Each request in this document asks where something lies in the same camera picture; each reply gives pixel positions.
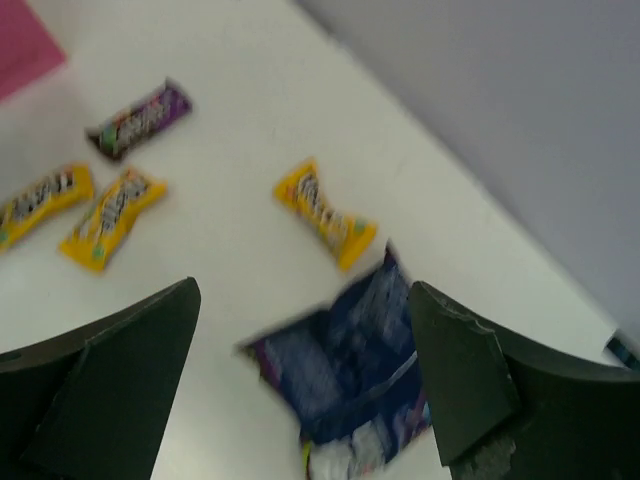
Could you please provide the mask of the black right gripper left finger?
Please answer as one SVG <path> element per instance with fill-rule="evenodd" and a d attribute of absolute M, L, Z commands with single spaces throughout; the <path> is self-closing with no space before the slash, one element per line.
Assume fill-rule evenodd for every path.
<path fill-rule="evenodd" d="M 2 478 L 150 478 L 200 306 L 199 286 L 187 277 L 2 353 Z"/>

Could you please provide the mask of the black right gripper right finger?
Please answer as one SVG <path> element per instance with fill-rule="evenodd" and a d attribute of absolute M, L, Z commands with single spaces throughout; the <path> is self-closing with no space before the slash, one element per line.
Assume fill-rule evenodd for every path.
<path fill-rule="evenodd" d="M 455 479 L 635 479 L 639 375 L 545 346 L 425 282 L 409 292 L 441 464 Z"/>

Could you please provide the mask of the beige and pink paper bag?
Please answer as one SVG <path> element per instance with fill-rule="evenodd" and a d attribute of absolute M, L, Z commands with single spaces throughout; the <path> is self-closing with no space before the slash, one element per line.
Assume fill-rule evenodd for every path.
<path fill-rule="evenodd" d="M 65 53 L 26 1 L 1 1 L 1 101 L 65 62 Z"/>

